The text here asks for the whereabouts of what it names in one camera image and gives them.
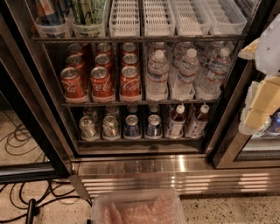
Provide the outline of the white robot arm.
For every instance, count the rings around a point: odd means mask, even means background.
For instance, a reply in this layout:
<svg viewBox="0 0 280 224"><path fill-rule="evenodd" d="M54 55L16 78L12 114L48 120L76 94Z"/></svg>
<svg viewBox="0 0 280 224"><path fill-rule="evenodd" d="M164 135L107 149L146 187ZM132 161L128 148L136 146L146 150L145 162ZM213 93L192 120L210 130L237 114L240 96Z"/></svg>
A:
<svg viewBox="0 0 280 224"><path fill-rule="evenodd" d="M280 14L259 38L239 51L238 57L253 60L256 70L265 75L248 88L238 127L242 134L253 136L280 108Z"/></svg>

